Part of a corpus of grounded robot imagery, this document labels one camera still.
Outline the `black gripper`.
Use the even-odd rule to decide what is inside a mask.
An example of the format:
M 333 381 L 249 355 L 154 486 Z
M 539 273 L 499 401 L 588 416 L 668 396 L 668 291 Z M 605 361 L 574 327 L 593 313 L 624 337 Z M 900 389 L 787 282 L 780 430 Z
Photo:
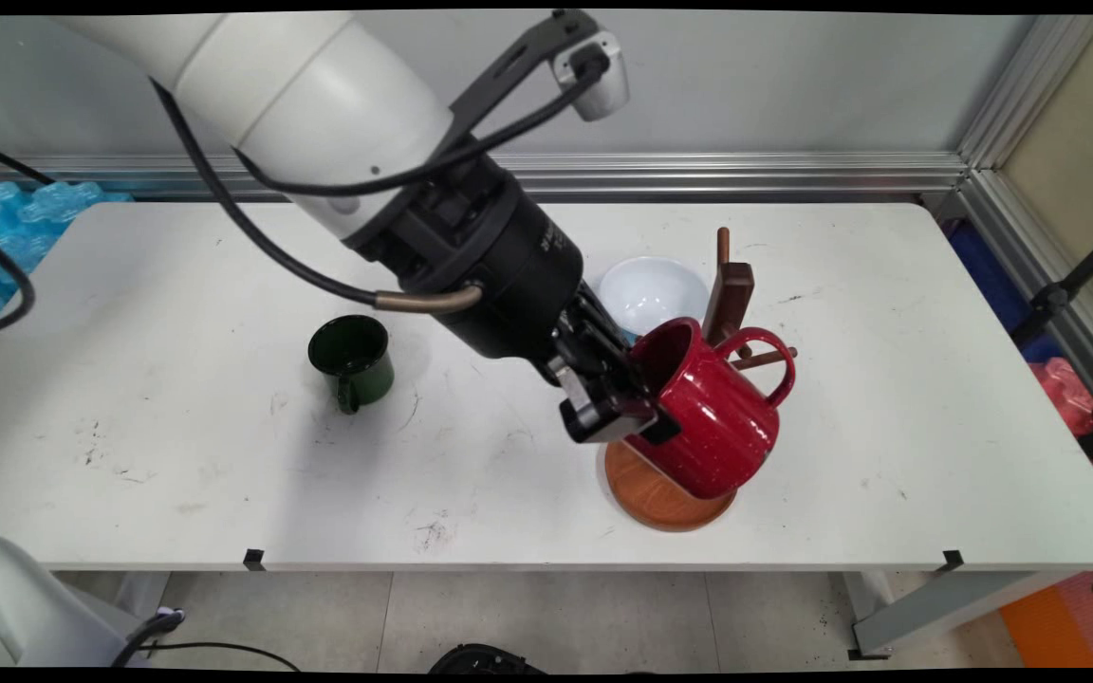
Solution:
M 433 316 L 489 360 L 551 362 L 577 444 L 681 434 L 583 284 L 580 248 L 489 156 L 346 207 L 348 247 L 398 278 L 374 297 L 378 310 Z

